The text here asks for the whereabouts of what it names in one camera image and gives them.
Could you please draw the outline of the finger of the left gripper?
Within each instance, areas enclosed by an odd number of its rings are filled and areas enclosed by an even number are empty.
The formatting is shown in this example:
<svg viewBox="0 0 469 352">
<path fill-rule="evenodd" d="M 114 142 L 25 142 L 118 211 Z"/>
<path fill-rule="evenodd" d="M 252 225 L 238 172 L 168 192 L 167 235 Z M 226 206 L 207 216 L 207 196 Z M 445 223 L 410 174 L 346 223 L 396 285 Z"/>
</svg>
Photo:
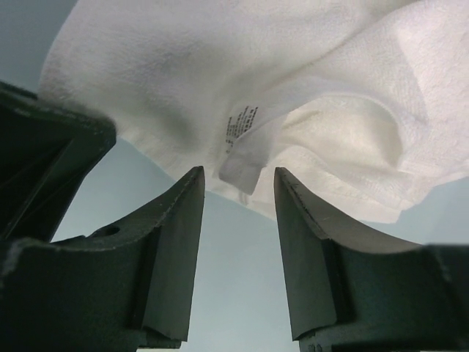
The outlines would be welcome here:
<svg viewBox="0 0 469 352">
<path fill-rule="evenodd" d="M 86 175 L 115 145 L 116 127 L 1 83 L 1 239 L 51 241 Z"/>
</svg>

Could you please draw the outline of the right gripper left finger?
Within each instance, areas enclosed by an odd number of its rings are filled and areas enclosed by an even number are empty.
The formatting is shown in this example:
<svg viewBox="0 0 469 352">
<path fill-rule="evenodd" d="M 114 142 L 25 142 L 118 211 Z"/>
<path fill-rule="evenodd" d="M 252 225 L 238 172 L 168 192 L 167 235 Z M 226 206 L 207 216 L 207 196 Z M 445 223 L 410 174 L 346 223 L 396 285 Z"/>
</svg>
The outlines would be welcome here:
<svg viewBox="0 0 469 352">
<path fill-rule="evenodd" d="M 95 231 L 1 243 L 3 351 L 179 348 L 188 338 L 204 170 Z"/>
</svg>

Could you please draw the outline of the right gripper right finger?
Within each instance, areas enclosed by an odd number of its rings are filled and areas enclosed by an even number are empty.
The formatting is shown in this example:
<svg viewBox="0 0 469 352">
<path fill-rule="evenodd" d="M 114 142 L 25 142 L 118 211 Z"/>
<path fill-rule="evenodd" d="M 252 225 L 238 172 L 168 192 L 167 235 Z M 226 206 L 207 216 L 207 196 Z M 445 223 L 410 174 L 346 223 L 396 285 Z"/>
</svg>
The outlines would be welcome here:
<svg viewBox="0 0 469 352">
<path fill-rule="evenodd" d="M 468 247 L 353 219 L 288 169 L 274 177 L 292 338 L 302 351 L 466 351 Z"/>
</svg>

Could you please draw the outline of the white towel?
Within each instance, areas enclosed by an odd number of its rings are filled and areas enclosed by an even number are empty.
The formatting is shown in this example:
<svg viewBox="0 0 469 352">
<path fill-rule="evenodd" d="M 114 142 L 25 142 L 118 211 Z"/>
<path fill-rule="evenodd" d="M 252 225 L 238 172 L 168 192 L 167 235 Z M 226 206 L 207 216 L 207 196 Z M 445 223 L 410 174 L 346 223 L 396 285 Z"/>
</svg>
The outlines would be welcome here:
<svg viewBox="0 0 469 352">
<path fill-rule="evenodd" d="M 468 3 L 79 1 L 38 95 L 265 216 L 285 167 L 393 223 L 468 176 Z"/>
</svg>

